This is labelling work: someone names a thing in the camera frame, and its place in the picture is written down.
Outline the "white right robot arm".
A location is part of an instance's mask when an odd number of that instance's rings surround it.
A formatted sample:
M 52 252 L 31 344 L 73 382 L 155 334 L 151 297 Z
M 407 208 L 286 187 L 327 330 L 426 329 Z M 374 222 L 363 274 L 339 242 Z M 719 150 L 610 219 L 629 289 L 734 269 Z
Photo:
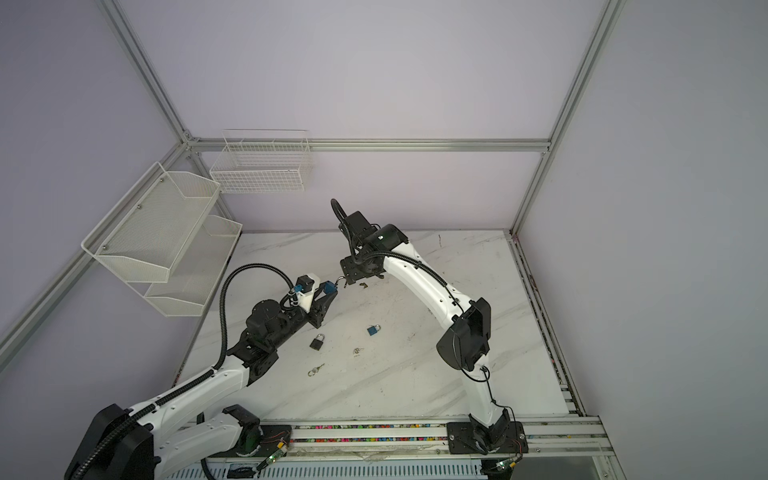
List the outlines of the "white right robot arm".
M 350 255 L 341 261 L 348 283 L 388 274 L 399 280 L 432 313 L 443 330 L 436 344 L 441 359 L 463 376 L 469 401 L 472 452 L 490 454 L 507 445 L 518 455 L 527 452 L 525 433 L 514 410 L 498 403 L 491 387 L 490 304 L 473 300 L 443 279 L 392 224 L 375 226 L 366 220 L 344 220 L 339 229 Z

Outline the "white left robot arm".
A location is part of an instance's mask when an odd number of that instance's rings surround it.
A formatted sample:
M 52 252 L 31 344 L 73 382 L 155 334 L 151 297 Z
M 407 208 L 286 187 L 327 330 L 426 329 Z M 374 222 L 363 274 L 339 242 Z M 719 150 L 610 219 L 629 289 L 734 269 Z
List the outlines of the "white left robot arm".
M 67 479 L 163 479 L 212 454 L 261 442 L 259 418 L 239 404 L 193 427 L 208 408 L 250 386 L 278 359 L 278 349 L 310 324 L 320 327 L 335 300 L 334 282 L 303 275 L 291 292 L 298 302 L 258 302 L 238 342 L 220 366 L 150 400 L 96 414 L 64 476 Z

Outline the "black padlock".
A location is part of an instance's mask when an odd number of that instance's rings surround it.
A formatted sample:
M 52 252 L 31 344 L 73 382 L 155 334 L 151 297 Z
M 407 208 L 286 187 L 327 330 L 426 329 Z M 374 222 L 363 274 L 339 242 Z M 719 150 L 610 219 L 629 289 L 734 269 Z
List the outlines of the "black padlock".
M 315 351 L 320 351 L 324 345 L 325 335 L 318 334 L 310 343 L 310 348 Z

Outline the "white mesh two-tier shelf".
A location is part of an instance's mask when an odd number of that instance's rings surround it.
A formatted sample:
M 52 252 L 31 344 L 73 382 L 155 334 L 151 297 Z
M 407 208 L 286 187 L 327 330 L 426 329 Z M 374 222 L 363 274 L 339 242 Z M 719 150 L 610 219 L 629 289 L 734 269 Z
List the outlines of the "white mesh two-tier shelf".
M 211 179 L 156 163 L 81 248 L 161 315 L 200 317 L 242 232 L 215 213 L 220 192 Z

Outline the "white ventilated cover strip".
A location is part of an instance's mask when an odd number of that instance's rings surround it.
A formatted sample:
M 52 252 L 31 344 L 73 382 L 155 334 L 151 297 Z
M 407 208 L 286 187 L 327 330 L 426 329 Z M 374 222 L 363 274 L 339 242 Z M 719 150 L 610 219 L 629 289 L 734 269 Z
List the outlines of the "white ventilated cover strip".
M 476 460 L 278 461 L 257 472 L 257 462 L 214 462 L 214 479 L 486 479 Z

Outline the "aluminium frame horizontal back bar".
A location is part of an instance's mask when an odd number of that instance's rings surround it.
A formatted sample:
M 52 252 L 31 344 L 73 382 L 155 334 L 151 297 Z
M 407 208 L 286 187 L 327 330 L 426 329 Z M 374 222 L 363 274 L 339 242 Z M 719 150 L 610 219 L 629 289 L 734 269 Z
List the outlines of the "aluminium frame horizontal back bar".
M 306 147 L 313 152 L 535 152 L 550 149 L 547 139 L 244 139 L 199 138 L 188 146 L 195 151 L 211 152 L 223 150 L 226 146 L 246 147 Z

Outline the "aluminium table edge rail right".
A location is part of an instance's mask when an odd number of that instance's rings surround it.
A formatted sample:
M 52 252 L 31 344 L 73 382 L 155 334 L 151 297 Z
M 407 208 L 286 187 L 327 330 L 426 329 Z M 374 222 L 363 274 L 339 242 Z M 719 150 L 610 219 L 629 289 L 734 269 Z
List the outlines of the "aluminium table edge rail right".
M 518 236 L 513 235 L 511 232 L 508 233 L 508 237 L 508 243 L 516 268 L 526 291 L 550 362 L 557 376 L 560 389 L 563 392 L 564 399 L 568 405 L 569 412 L 574 415 L 585 416 L 586 412 L 583 401 L 574 384 L 564 352 L 557 338 L 554 326 L 549 318 L 540 289 L 536 284 L 531 267 L 525 256 L 522 243 Z

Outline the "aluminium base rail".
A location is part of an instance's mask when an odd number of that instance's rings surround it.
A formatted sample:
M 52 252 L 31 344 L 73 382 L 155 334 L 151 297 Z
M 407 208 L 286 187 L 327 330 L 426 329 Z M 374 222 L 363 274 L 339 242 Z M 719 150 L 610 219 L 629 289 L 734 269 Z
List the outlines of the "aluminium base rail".
M 134 422 L 117 433 L 114 454 L 131 445 L 119 477 L 163 479 L 212 456 L 258 458 L 263 468 L 284 454 L 299 457 L 357 458 L 374 461 L 435 455 L 471 456 L 483 462 L 485 474 L 510 476 L 524 457 L 578 456 L 602 462 L 610 479 L 624 476 L 602 424 L 595 418 L 567 417 L 543 421 L 508 421 L 488 445 L 471 421 L 400 421 L 385 423 L 264 424 L 232 406 L 216 417 L 164 433 L 159 424 Z

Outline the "aluminium frame post back left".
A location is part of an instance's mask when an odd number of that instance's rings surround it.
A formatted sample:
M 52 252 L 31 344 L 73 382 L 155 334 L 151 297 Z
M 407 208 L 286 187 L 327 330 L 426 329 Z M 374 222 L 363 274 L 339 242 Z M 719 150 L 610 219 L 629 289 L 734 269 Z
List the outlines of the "aluminium frame post back left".
M 125 53 L 129 63 L 136 71 L 152 102 L 177 138 L 177 141 L 181 144 L 189 143 L 192 139 L 192 134 L 184 125 L 177 109 L 173 105 L 169 94 L 151 63 L 149 55 L 141 44 L 140 38 L 131 25 L 120 2 L 97 0 L 95 4 L 115 35 L 118 45 Z

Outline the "aluminium frame post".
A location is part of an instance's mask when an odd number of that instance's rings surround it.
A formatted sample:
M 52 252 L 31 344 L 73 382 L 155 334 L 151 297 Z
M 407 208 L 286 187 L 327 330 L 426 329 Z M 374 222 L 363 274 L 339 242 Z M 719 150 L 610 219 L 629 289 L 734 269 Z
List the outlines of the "aluminium frame post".
M 177 138 L 177 141 L 181 144 L 189 143 L 192 139 L 192 134 L 184 125 L 177 109 L 173 105 L 169 94 L 151 63 L 149 55 L 141 44 L 140 38 L 131 25 L 120 2 L 97 0 L 95 4 L 115 35 L 118 45 L 125 53 L 129 63 L 136 71 L 152 102 Z
M 529 182 L 517 214 L 511 225 L 510 234 L 518 236 L 528 217 L 533 203 L 544 184 L 545 177 L 551 168 L 558 149 L 565 137 L 566 131 L 576 113 L 588 83 L 595 70 L 626 2 L 623 0 L 606 1 L 593 34 L 589 40 L 584 55 L 578 65 L 576 74 L 564 98 L 562 107 L 553 125 L 549 146 L 541 154 L 534 174 Z

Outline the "aluminium frame post back right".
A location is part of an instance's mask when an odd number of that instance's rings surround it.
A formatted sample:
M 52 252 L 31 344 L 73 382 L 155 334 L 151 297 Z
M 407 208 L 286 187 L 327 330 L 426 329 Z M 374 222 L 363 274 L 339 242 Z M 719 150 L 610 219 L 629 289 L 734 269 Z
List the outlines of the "aluminium frame post back right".
M 576 113 L 588 83 L 595 70 L 626 2 L 623 0 L 606 1 L 593 34 L 589 40 L 584 55 L 578 65 L 576 74 L 564 98 L 562 107 L 553 125 L 549 146 L 541 154 L 534 174 L 529 182 L 517 214 L 511 225 L 510 234 L 518 236 L 528 217 L 533 203 L 544 184 L 545 177 L 551 168 L 558 149 L 565 137 L 566 131 Z

